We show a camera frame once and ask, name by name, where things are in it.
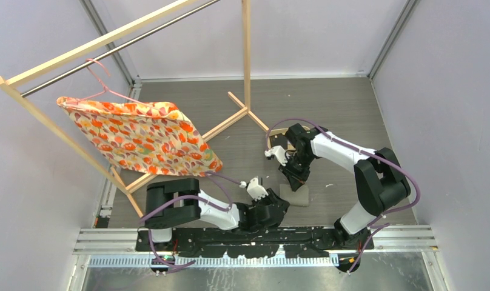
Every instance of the pink clothes hanger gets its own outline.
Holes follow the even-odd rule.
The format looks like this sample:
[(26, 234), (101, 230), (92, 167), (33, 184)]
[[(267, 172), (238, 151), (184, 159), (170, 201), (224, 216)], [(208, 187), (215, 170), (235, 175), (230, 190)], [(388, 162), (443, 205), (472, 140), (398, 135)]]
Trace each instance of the pink clothes hanger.
[[(96, 63), (96, 64), (100, 65), (100, 66), (101, 66), (101, 67), (104, 69), (104, 71), (106, 71), (107, 76), (111, 77), (111, 74), (109, 73), (109, 71), (108, 71), (108, 70), (106, 69), (106, 67), (105, 67), (104, 65), (102, 65), (102, 64), (101, 64), (99, 61), (96, 61), (96, 60), (94, 60), (94, 59), (86, 59), (86, 61), (92, 61), (92, 62), (94, 62), (94, 63)], [(102, 91), (102, 92), (99, 92), (99, 93), (97, 93), (97, 94), (94, 94), (94, 95), (92, 95), (92, 96), (85, 97), (85, 98), (83, 98), (83, 99), (78, 99), (78, 100), (76, 100), (76, 101), (75, 101), (77, 104), (79, 104), (79, 102), (80, 102), (80, 101), (84, 101), (84, 100), (86, 100), (86, 99), (90, 99), (90, 98), (93, 98), (93, 97), (97, 97), (97, 96), (99, 96), (99, 95), (102, 95), (102, 94), (104, 94), (104, 93), (109, 92), (109, 93), (114, 94), (114, 95), (116, 95), (116, 96), (119, 96), (119, 97), (122, 97), (122, 98), (124, 98), (124, 99), (127, 99), (127, 100), (129, 100), (129, 101), (131, 101), (131, 102), (138, 103), (138, 104), (141, 104), (141, 105), (143, 105), (143, 106), (150, 107), (151, 109), (156, 109), (156, 108), (152, 107), (151, 105), (145, 104), (145, 103), (143, 103), (143, 102), (139, 102), (138, 100), (134, 100), (134, 99), (132, 99), (132, 98), (129, 98), (129, 97), (125, 96), (125, 95), (122, 95), (122, 94), (120, 94), (120, 93), (117, 93), (117, 92), (115, 92), (115, 91), (113, 91), (113, 90), (109, 89), (109, 88), (108, 88), (108, 86), (107, 86), (107, 85), (104, 83), (104, 81), (102, 81), (102, 79), (101, 79), (101, 78), (99, 78), (99, 76), (97, 76), (97, 75), (96, 75), (96, 74), (95, 74), (95, 73), (92, 71), (92, 69), (90, 69), (90, 67), (86, 67), (86, 68), (87, 68), (87, 69), (88, 69), (88, 71), (90, 71), (90, 73), (91, 73), (91, 74), (92, 74), (92, 75), (95, 77), (95, 79), (97, 79), (97, 81), (98, 81), (98, 82), (99, 82), (99, 83), (102, 85), (102, 89), (103, 89), (103, 91)]]

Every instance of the gray wall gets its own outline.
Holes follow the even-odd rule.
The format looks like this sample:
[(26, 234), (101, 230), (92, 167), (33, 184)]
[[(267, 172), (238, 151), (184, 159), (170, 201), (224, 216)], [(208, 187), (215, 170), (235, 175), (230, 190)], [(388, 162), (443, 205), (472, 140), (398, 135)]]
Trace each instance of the gray wall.
[[(109, 29), (174, 2), (93, 1)], [(365, 74), (405, 2), (250, 0), (252, 74)], [(198, 78), (242, 76), (242, 52), (241, 0), (222, 0), (132, 45), (124, 55), (142, 78)]]
[[(10, 78), (95, 37), (79, 1), (0, 1), (0, 75)], [(126, 94), (112, 60), (104, 63), (114, 73), (108, 85)], [(100, 90), (79, 72), (30, 100), (97, 155), (55, 101)], [(66, 288), (78, 230), (90, 226), (103, 180), (0, 90), (0, 290)]]
[(421, 1), (374, 85), (453, 290), (490, 290), (490, 1)]

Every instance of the glass panel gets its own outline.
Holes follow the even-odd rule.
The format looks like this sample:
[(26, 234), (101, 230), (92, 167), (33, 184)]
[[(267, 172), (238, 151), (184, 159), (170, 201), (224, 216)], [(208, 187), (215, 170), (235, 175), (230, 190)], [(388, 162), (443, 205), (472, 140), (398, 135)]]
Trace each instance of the glass panel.
[(346, 276), (334, 267), (186, 269), (89, 268), (83, 290), (432, 290), (421, 253), (365, 253)]

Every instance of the hanging garment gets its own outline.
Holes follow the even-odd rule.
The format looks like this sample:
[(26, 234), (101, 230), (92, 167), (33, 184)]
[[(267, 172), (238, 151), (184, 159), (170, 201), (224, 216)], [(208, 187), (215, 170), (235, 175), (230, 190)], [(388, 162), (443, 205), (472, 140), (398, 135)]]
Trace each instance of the hanging garment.
[(60, 97), (57, 104), (114, 166), (176, 176), (203, 176), (222, 168), (174, 103), (117, 104)]

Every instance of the gray wooden floor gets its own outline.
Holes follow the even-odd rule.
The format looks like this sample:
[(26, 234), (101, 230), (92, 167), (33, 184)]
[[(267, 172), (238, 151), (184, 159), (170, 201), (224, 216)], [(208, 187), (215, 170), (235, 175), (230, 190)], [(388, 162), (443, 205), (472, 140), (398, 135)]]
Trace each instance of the gray wooden floor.
[[(238, 111), (236, 104), (227, 97), (228, 91), (243, 100), (242, 81), (144, 83), (139, 100), (174, 102), (204, 133)], [(309, 118), (360, 146), (372, 149), (390, 146), (374, 92), (366, 78), (252, 81), (252, 110), (268, 126), (288, 117)], [(292, 124), (287, 122), (281, 127)], [(287, 182), (277, 170), (278, 163), (264, 158), (264, 139), (264, 131), (245, 116), (208, 143), (224, 163), (222, 174), (245, 181), (262, 176), (264, 186), (278, 193), (279, 184)], [(140, 175), (127, 170), (121, 173), (126, 184)], [(159, 176), (152, 182), (168, 179), (176, 177)], [(290, 207), (283, 225), (332, 225), (357, 202), (354, 176), (329, 161), (320, 159), (311, 164), (307, 184), (310, 206)], [(245, 190), (227, 181), (224, 185), (235, 201), (250, 202)], [(208, 179), (201, 178), (201, 188), (209, 195), (226, 201), (224, 194)], [(145, 187), (135, 192), (143, 210), (145, 192)], [(393, 213), (386, 221), (415, 224), (410, 210)], [(138, 226), (138, 216), (121, 192), (116, 194), (109, 226)], [(207, 225), (198, 222), (191, 226)]]

